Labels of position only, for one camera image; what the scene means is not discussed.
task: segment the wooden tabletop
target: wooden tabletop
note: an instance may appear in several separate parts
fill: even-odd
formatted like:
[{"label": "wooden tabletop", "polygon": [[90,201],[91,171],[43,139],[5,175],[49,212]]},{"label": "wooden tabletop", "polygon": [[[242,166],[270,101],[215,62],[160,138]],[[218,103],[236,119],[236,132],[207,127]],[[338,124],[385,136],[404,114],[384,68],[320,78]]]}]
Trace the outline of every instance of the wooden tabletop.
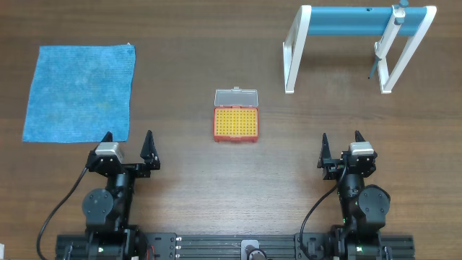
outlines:
[{"label": "wooden tabletop", "polygon": [[[351,0],[352,6],[377,5]],[[383,1],[383,6],[397,1]],[[282,42],[301,4],[344,1],[1,1],[0,243],[5,257],[37,259],[35,240],[95,144],[23,143],[39,46],[136,46],[131,129],[122,147],[138,157],[154,132],[162,169],[136,182],[131,224],[178,234],[294,234],[334,183],[316,161],[328,134],[333,156],[360,130],[376,152],[366,184],[391,195],[384,234],[412,234],[418,259],[459,259],[462,230],[462,1],[420,1],[438,12],[390,95],[368,80],[377,37],[309,37],[295,94],[284,94]],[[393,44],[393,66],[404,47]],[[216,89],[258,90],[255,144],[215,143]],[[42,240],[83,233],[82,200],[103,188],[88,173]],[[328,197],[306,230],[342,221]]]}]

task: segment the black cable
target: black cable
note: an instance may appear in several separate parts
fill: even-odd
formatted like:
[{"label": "black cable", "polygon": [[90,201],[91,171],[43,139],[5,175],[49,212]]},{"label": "black cable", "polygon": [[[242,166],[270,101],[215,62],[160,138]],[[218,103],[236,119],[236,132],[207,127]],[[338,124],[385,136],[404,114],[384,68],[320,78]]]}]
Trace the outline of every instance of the black cable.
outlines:
[{"label": "black cable", "polygon": [[327,191],[326,194],[324,194],[318,202],[315,203],[315,205],[310,209],[308,214],[306,215],[305,219],[303,220],[302,227],[300,228],[300,249],[302,249],[302,252],[308,257],[309,260],[313,260],[309,253],[306,251],[306,247],[303,244],[303,230],[305,229],[306,222],[308,221],[308,218],[311,216],[311,213],[315,211],[316,207],[325,199],[327,196],[331,195],[332,192],[334,192],[340,185],[341,181],[344,179],[345,173],[347,172],[347,166],[345,165],[344,172],[341,174],[339,181],[335,184],[334,187],[331,188],[330,191]]},{"label": "black cable", "polygon": [[51,218],[53,217],[53,215],[58,211],[59,207],[61,207],[64,202],[66,202],[66,200],[72,195],[72,193],[75,191],[75,189],[77,188],[77,186],[79,185],[80,181],[82,180],[82,178],[84,177],[85,173],[87,172],[87,168],[85,167],[84,170],[82,171],[82,173],[80,173],[80,176],[79,178],[77,179],[77,181],[75,182],[75,184],[72,186],[71,188],[71,191],[64,197],[64,199],[62,199],[58,205],[56,205],[56,207],[53,209],[53,211],[50,213],[50,215],[48,216],[48,218],[45,220],[45,223],[43,223],[43,226],[42,226],[42,229],[40,230],[40,232],[38,233],[38,237],[37,237],[37,254],[38,256],[40,257],[40,259],[42,260],[46,260],[46,258],[42,255],[42,251],[40,250],[40,240],[42,239],[42,235],[43,235],[43,231],[45,231],[45,228],[46,226],[48,225],[48,223],[50,222]]}]

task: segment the brown wood surface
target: brown wood surface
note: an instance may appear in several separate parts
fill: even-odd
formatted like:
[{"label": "brown wood surface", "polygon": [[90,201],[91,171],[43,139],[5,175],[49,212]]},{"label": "brown wood surface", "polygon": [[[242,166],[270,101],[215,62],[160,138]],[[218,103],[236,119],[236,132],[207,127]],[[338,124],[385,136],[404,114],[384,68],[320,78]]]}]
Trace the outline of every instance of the brown wood surface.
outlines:
[{"label": "brown wood surface", "polygon": [[[396,3],[383,1],[383,6]],[[8,259],[37,259],[36,235],[95,144],[22,142],[38,47],[136,46],[131,129],[122,144],[139,161],[147,129],[162,170],[136,183],[130,223],[179,234],[293,234],[334,183],[316,160],[322,133],[333,155],[359,129],[379,154],[366,183],[391,194],[384,233],[414,235],[418,259],[460,259],[462,230],[462,1],[438,13],[391,95],[367,80],[377,37],[310,37],[294,95],[283,87],[282,42],[301,4],[376,1],[0,1],[0,243]],[[404,46],[393,44],[388,60]],[[257,89],[255,144],[215,143],[214,91]],[[42,241],[82,233],[84,195],[105,179],[88,173]],[[336,196],[306,229],[341,223]]]}]

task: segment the white frame leg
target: white frame leg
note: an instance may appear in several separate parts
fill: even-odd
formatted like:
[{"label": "white frame leg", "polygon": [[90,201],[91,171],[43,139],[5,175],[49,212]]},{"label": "white frame leg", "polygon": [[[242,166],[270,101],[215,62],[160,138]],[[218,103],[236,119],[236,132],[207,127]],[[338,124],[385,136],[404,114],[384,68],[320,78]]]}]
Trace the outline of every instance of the white frame leg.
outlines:
[{"label": "white frame leg", "polygon": [[303,47],[308,36],[311,6],[303,5],[298,10],[286,40],[282,44],[284,56],[284,88],[286,94],[293,93],[297,79]]},{"label": "white frame leg", "polygon": [[426,8],[427,14],[425,15],[423,21],[420,23],[419,28],[416,31],[416,34],[412,37],[409,37],[409,39],[407,40],[406,46],[404,47],[404,50],[401,53],[401,56],[399,57],[399,60],[396,63],[396,66],[389,77],[388,68],[386,68],[386,60],[383,59],[382,61],[379,61],[378,71],[380,77],[380,89],[382,91],[382,94],[391,93],[391,90],[393,89],[396,81],[398,80],[399,76],[401,76],[401,73],[403,73],[404,68],[406,68],[406,65],[408,64],[412,55],[414,54],[420,42],[424,38],[425,33],[427,33],[428,28],[432,24],[433,19],[436,15],[436,6],[426,6]]}]

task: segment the blue knob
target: blue knob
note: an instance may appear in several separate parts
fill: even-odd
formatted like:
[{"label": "blue knob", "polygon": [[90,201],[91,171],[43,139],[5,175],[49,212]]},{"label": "blue knob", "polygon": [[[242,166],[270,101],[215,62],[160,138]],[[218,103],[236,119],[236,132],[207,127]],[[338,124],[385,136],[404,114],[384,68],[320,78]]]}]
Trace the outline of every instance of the blue knob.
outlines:
[{"label": "blue knob", "polygon": [[407,0],[399,0],[399,7],[406,8],[409,6],[409,1]]}]

